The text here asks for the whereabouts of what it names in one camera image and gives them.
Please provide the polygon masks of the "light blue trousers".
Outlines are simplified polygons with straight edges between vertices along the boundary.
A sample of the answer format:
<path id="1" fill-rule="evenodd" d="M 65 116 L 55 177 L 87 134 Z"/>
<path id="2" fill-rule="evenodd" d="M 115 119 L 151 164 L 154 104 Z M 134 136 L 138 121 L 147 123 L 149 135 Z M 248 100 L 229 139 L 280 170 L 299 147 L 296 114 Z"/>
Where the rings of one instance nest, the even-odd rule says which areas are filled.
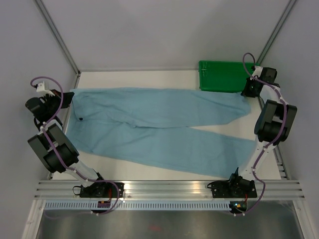
<path id="1" fill-rule="evenodd" d="M 201 130 L 248 115 L 237 93 L 186 89 L 75 89 L 67 136 L 80 151 L 147 166 L 228 177 L 255 141 Z"/>

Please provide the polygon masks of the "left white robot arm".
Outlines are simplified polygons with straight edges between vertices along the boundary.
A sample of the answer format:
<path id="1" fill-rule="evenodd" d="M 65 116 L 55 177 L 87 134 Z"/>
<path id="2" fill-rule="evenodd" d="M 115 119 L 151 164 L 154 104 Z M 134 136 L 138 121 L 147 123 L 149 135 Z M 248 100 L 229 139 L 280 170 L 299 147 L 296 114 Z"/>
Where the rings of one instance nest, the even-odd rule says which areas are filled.
<path id="1" fill-rule="evenodd" d="M 49 172 L 68 174 L 83 188 L 91 187 L 96 197 L 105 197 L 108 184 L 98 172 L 80 161 L 79 152 L 65 135 L 58 117 L 61 109 L 69 108 L 74 93 L 64 92 L 61 85 L 50 77 L 36 77 L 30 85 L 40 94 L 25 103 L 38 129 L 38 133 L 27 141 L 36 156 Z"/>

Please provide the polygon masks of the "green plastic tray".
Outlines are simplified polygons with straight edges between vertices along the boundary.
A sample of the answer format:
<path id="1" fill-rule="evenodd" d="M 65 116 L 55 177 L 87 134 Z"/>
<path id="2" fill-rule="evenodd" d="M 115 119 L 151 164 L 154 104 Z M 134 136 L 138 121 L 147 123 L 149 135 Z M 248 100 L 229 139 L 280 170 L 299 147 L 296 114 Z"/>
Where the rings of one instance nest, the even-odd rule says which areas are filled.
<path id="1" fill-rule="evenodd" d="M 249 77 L 241 62 L 201 60 L 198 72 L 199 88 L 209 92 L 241 92 Z"/>

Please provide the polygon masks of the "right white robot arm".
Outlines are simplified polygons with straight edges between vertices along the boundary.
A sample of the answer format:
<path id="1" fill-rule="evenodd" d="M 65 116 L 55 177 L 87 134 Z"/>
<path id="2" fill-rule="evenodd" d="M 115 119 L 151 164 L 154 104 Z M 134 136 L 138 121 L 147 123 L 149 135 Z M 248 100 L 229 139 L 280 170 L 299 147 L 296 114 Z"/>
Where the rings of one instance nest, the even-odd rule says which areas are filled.
<path id="1" fill-rule="evenodd" d="M 250 159 L 236 169 L 227 183 L 227 191 L 232 197 L 242 197 L 255 193 L 257 172 L 268 154 L 284 142 L 291 131 L 297 114 L 297 107 L 290 105 L 275 83 L 277 70 L 254 66 L 252 75 L 246 80 L 241 95 L 261 98 L 264 102 L 254 127 L 256 147 Z"/>

